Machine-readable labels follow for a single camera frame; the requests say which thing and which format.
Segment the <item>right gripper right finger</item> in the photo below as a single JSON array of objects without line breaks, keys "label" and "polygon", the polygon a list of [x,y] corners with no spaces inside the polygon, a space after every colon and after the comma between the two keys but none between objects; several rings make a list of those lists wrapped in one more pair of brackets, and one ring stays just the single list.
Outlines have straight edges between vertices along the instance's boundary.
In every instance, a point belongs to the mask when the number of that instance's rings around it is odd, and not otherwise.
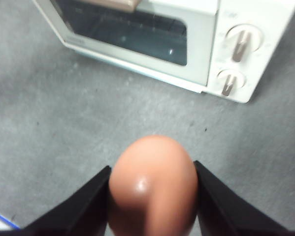
[{"label": "right gripper right finger", "polygon": [[199,161],[197,216],[203,236],[295,236],[235,194]]}]

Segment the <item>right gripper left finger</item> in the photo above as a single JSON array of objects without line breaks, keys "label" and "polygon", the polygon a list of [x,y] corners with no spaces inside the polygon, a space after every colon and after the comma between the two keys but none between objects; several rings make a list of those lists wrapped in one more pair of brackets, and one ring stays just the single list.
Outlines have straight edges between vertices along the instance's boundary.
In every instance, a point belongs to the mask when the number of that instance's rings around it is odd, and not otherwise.
[{"label": "right gripper left finger", "polygon": [[106,166],[68,199],[24,228],[0,231],[0,236],[103,236],[107,225]]}]

